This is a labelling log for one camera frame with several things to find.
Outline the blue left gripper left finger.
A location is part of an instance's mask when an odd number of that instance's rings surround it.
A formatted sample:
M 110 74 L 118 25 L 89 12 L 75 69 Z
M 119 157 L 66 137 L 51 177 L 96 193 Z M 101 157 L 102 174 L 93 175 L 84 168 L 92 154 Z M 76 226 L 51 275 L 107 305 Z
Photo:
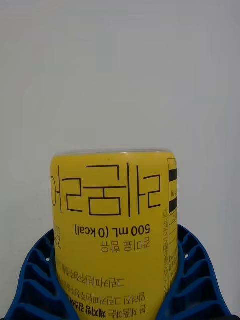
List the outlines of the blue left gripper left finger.
M 54 243 L 51 229 L 27 254 L 5 320 L 79 319 L 57 279 Z

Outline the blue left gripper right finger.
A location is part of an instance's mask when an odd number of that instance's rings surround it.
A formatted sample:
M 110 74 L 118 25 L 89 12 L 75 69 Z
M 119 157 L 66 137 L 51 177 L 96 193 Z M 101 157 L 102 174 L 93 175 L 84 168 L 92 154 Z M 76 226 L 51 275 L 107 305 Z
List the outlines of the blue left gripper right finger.
M 211 259 L 197 237 L 178 226 L 178 271 L 159 310 L 161 320 L 230 317 Z

